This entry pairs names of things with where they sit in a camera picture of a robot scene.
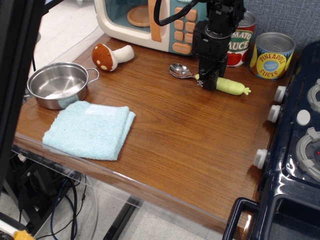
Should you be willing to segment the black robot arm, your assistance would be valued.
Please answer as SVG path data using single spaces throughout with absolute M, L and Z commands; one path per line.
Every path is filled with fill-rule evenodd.
M 192 53 L 198 57 L 197 84 L 214 91 L 218 78 L 225 74 L 229 43 L 246 8 L 242 0 L 211 0 L 206 8 L 208 19 L 199 21 L 193 30 Z

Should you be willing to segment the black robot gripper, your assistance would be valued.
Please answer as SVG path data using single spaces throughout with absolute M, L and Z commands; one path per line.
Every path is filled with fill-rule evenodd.
M 218 77 L 223 77 L 227 67 L 227 51 L 231 39 L 231 28 L 222 32 L 209 28 L 209 21 L 199 21 L 193 31 L 192 53 L 198 57 L 197 85 L 214 91 Z

